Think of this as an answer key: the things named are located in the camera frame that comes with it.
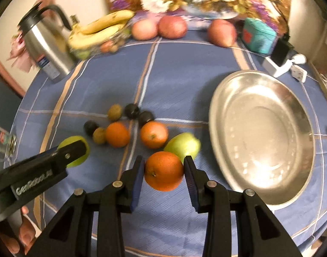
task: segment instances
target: beige wall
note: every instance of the beige wall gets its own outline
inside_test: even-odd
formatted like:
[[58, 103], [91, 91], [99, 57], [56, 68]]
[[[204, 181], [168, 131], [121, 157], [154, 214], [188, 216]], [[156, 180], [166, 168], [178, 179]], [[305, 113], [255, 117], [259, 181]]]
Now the beige wall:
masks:
[[[11, 76], [27, 90], [38, 69], [24, 73], [12, 68], [13, 61], [6, 61], [10, 52], [11, 37], [17, 24], [36, 0], [13, 0], [0, 18], [0, 61]], [[107, 13], [104, 0], [56, 0], [67, 16], [76, 14], [82, 23], [89, 23]], [[313, 0], [292, 0], [290, 17], [290, 42], [296, 50], [310, 57], [312, 49], [323, 31], [324, 21]]]

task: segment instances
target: human hand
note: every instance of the human hand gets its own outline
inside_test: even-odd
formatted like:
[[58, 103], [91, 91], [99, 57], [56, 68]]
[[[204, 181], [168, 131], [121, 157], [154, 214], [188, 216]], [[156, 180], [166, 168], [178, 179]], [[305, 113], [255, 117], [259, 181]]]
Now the human hand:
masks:
[[[27, 214], [29, 212], [26, 206], [21, 208], [22, 214]], [[22, 216], [22, 225], [20, 227], [20, 232], [18, 238], [25, 245], [24, 253], [27, 254], [29, 249], [34, 244], [35, 238], [35, 229], [32, 226], [31, 222], [25, 217]], [[0, 239], [13, 254], [16, 254], [20, 251], [20, 245], [16, 239], [8, 237], [7, 235], [0, 233]]]

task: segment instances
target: oval metal tray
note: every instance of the oval metal tray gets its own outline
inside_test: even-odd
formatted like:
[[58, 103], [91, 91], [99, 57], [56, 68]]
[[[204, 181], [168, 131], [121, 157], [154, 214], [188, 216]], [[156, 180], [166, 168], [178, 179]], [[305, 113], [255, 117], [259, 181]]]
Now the oval metal tray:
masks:
[[294, 202], [314, 160], [312, 127], [298, 98], [279, 80], [245, 70], [226, 77], [209, 111], [213, 151], [229, 185], [251, 188], [271, 209]]

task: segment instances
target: bunch of bananas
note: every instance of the bunch of bananas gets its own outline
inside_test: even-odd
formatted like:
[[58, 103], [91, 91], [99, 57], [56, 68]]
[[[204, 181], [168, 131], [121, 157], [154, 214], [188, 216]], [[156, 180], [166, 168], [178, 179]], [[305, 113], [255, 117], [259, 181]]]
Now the bunch of bananas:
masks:
[[74, 22], [68, 45], [73, 49], [87, 49], [102, 44], [122, 30], [133, 16], [134, 12], [126, 9], [110, 13], [85, 26]]

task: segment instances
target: glass cup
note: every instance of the glass cup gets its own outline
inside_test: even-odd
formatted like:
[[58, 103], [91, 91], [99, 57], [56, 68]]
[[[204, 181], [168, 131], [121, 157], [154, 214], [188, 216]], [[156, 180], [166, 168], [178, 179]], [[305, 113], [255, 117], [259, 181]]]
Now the glass cup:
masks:
[[0, 127], [0, 161], [12, 157], [16, 148], [16, 136]]

